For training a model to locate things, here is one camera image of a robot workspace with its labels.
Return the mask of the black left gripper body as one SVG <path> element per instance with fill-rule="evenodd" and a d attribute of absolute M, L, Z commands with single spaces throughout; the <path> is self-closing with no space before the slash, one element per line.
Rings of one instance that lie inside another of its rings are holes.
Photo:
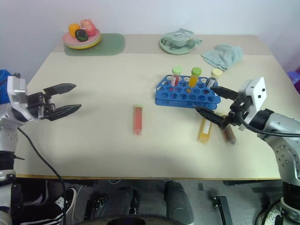
<path fill-rule="evenodd" d="M 36 119 L 55 120 L 54 111 L 55 104 L 51 102 L 51 94 L 49 93 L 34 93 L 27 96 L 29 113 Z"/>

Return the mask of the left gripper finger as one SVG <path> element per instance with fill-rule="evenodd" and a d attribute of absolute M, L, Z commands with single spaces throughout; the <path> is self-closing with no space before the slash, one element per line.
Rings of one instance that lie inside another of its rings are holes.
<path fill-rule="evenodd" d="M 49 112 L 45 118 L 49 121 L 54 121 L 54 120 L 64 118 L 75 113 L 77 110 L 81 108 L 81 106 L 82 106 L 81 104 L 65 105 Z"/>
<path fill-rule="evenodd" d="M 52 87 L 45 88 L 44 92 L 45 92 L 45 94 L 47 94 L 49 96 L 54 96 L 57 94 L 67 93 L 67 92 L 71 91 L 72 89 L 74 89 L 75 87 L 76 87 L 76 84 L 61 83 L 58 85 L 54 85 Z"/>

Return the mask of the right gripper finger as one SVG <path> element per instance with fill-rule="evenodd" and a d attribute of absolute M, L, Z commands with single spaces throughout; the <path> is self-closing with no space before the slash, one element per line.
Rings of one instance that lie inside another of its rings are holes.
<path fill-rule="evenodd" d="M 222 86 L 213 86 L 210 88 L 212 91 L 214 91 L 218 96 L 225 98 L 225 99 L 230 99 L 234 101 L 235 99 L 238 98 L 238 92 L 233 91 L 231 89 L 222 87 Z"/>
<path fill-rule="evenodd" d="M 194 106 L 195 110 L 203 116 L 205 119 L 209 120 L 210 122 L 216 124 L 219 128 L 227 128 L 229 125 L 229 121 L 222 118 L 221 116 L 214 113 L 214 111 L 202 107 L 202 106 Z"/>

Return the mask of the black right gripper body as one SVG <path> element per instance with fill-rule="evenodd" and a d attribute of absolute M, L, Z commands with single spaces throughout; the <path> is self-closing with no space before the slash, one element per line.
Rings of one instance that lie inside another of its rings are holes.
<path fill-rule="evenodd" d="M 233 92 L 226 94 L 226 99 L 233 100 L 230 111 L 220 124 L 221 129 L 226 129 L 228 125 L 240 126 L 244 121 L 244 114 L 248 114 L 247 110 L 252 105 L 252 98 L 246 96 L 243 92 Z"/>

